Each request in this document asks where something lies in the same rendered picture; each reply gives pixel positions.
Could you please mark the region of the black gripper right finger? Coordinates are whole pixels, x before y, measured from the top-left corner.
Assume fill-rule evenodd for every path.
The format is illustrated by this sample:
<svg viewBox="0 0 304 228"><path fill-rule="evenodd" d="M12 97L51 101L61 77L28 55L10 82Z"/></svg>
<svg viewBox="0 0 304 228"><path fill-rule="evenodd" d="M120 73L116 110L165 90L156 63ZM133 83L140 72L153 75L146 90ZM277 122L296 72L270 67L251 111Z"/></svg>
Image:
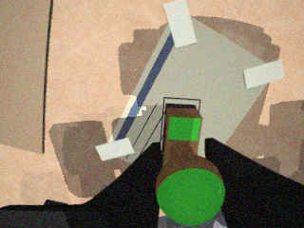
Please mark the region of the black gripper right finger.
<svg viewBox="0 0 304 228"><path fill-rule="evenodd" d="M204 140L204 153L222 175L228 228L304 228L304 184L213 138Z"/></svg>

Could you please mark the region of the pale grey card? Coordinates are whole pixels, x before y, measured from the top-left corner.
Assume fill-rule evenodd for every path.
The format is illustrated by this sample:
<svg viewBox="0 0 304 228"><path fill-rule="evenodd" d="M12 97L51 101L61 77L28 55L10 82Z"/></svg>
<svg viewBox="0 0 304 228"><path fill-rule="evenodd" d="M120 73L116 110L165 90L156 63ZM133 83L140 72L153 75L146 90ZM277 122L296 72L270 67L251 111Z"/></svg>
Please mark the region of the pale grey card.
<svg viewBox="0 0 304 228"><path fill-rule="evenodd" d="M270 82L284 79L282 59L264 63L189 15L186 0L163 4L167 27L108 143L95 145L102 161L134 162L163 138L165 104L196 105L204 140L226 143ZM206 159L206 158L205 158Z"/></svg>

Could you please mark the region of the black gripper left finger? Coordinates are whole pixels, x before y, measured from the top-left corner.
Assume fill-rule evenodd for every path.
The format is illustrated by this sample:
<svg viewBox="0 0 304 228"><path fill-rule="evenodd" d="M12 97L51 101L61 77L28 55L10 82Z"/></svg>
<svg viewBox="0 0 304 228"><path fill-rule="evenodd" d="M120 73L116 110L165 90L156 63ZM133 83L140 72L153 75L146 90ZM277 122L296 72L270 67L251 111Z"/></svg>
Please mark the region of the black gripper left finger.
<svg viewBox="0 0 304 228"><path fill-rule="evenodd" d="M103 191L83 204L8 205L0 228L158 228L160 142L153 142Z"/></svg>

